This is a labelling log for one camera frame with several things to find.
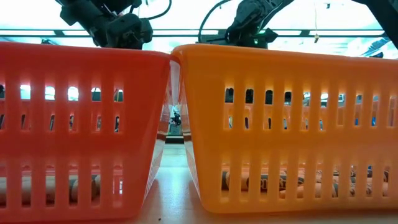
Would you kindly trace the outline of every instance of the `orange plastic basket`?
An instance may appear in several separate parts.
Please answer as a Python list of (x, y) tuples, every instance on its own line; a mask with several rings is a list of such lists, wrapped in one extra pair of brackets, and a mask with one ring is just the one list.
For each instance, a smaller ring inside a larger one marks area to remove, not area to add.
[(0, 222), (137, 214), (162, 158), (178, 63), (136, 50), (3, 42), (0, 52)]
[(398, 208), (398, 62), (215, 45), (172, 55), (207, 210)]

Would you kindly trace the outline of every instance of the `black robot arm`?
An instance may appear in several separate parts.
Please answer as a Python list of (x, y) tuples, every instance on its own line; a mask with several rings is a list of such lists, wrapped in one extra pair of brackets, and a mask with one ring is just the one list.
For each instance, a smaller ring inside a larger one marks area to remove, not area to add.
[[(223, 0), (218, 3), (206, 15), (205, 20), (199, 30), (199, 43), (201, 41), (201, 30), (204, 22), (209, 17), (210, 13), (216, 7), (228, 2), (230, 0)], [(353, 0), (358, 3), (367, 5), (374, 17), (380, 23), (381, 27), (391, 39), (392, 43), (398, 48), (398, 9), (394, 8), (393, 1), (396, 0)], [(236, 45), (243, 47), (260, 47), (267, 48), (267, 43), (272, 42), (277, 34), (267, 29), (265, 34), (259, 34), (267, 23), (282, 10), (289, 5), (293, 0), (242, 0), (239, 3), (236, 11), (236, 17), (231, 26), (229, 26), (222, 38), (226, 45)], [(207, 40), (209, 44), (220, 44), (221, 39)]]
[(142, 49), (152, 40), (147, 18), (119, 15), (125, 8), (137, 8), (141, 0), (56, 0), (62, 5), (60, 17), (70, 26), (79, 22), (100, 47)]

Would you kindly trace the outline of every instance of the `wooden table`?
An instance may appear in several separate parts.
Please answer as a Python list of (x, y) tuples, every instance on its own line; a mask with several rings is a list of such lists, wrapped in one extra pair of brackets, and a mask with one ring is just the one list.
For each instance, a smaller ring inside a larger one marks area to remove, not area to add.
[(138, 217), (74, 223), (398, 223), (398, 211), (212, 214), (203, 209), (182, 144), (166, 145), (161, 167)]

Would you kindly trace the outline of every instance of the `black cable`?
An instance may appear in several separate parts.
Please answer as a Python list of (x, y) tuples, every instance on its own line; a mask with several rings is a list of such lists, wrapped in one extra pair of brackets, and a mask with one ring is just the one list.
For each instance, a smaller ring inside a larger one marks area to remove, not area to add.
[(210, 17), (211, 13), (213, 13), (214, 10), (216, 10), (217, 7), (220, 7), (222, 4), (229, 2), (230, 0), (222, 0), (219, 3), (217, 3), (215, 6), (213, 6), (210, 11), (207, 13), (207, 15), (205, 16), (204, 20), (202, 21), (202, 23), (200, 24), (200, 28), (199, 28), (199, 34), (198, 34), (198, 42), (201, 42), (201, 31), (203, 30), (203, 27), (205, 26), (205, 23), (207, 21), (207, 19)]
[(172, 0), (169, 0), (169, 6), (167, 7), (167, 9), (164, 12), (162, 12), (162, 13), (156, 15), (156, 16), (148, 17), (147, 19), (148, 20), (152, 20), (152, 19), (157, 19), (159, 17), (162, 17), (162, 16), (166, 15), (166, 13), (169, 12), (171, 7), (172, 7)]
[(134, 0), (131, 0), (131, 6), (130, 6), (130, 11), (129, 11), (130, 14), (134, 10), (134, 7), (132, 6), (133, 4), (134, 4)]

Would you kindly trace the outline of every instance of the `red plastic basket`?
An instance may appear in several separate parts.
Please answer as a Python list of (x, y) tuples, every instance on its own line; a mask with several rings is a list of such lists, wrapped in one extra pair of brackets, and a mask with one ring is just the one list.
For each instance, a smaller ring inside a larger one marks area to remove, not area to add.
[[(178, 63), (135, 50), (0, 43), (0, 52), (0, 222), (137, 214), (162, 158)], [(68, 100), (71, 86), (78, 101)]]

